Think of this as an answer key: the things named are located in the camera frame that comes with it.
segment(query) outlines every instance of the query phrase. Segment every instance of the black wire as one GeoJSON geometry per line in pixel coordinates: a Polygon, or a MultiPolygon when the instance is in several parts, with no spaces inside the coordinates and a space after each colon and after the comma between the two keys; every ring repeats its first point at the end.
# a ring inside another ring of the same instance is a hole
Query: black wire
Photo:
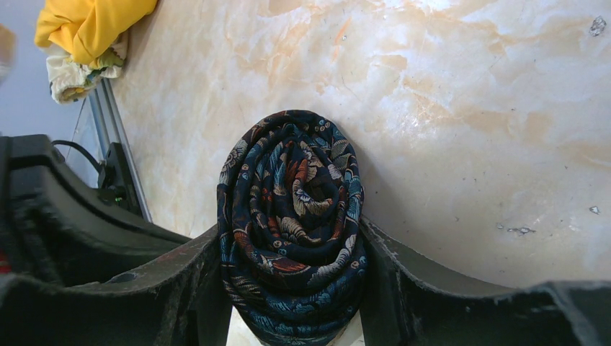
{"type": "Polygon", "coordinates": [[[95,170],[100,173],[102,171],[102,165],[99,164],[98,161],[96,161],[96,159],[85,149],[83,148],[80,144],[78,143],[74,143],[74,142],[70,142],[70,141],[62,141],[62,140],[57,140],[57,141],[53,141],[51,142],[51,144],[53,144],[54,146],[70,146],[72,148],[75,148],[76,150],[79,151],[79,153],[83,154],[83,156],[85,156],[85,158],[92,164],[92,166],[95,168],[95,170]]]}

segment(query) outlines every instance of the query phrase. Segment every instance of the black curved bracket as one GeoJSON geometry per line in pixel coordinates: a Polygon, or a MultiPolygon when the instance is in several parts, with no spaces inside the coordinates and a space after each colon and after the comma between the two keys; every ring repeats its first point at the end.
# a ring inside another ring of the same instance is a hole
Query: black curved bracket
{"type": "MultiPolygon", "coordinates": [[[[0,344],[224,345],[215,227],[191,240],[147,223],[51,153],[45,136],[0,138],[0,344]]],[[[611,345],[609,282],[505,288],[361,231],[367,345],[611,345]]]]}

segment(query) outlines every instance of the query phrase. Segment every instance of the marble surface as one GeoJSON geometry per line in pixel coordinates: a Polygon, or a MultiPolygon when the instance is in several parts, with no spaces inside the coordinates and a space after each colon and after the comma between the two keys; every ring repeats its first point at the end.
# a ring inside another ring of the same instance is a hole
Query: marble surface
{"type": "Polygon", "coordinates": [[[215,223],[247,129],[308,109],[353,142],[364,214],[416,251],[508,286],[611,279],[598,16],[611,1],[160,0],[113,89],[153,220],[181,234],[215,223]]]}

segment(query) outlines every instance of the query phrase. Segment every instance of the yellow fabric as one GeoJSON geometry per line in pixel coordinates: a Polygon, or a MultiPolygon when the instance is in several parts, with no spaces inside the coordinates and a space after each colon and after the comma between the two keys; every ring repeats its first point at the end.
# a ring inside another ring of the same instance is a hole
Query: yellow fabric
{"type": "Polygon", "coordinates": [[[34,44],[51,43],[90,64],[140,18],[150,14],[156,0],[46,0],[36,23],[34,44]]]}

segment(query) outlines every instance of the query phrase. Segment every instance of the dark blue patterned cloth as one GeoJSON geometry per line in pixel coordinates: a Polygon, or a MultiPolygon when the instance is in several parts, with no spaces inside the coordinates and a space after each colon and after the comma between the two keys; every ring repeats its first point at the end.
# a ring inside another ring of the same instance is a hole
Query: dark blue patterned cloth
{"type": "Polygon", "coordinates": [[[270,115],[233,148],[217,188],[223,284],[271,345],[326,345],[358,310],[367,267],[354,150],[316,113],[270,115]]]}

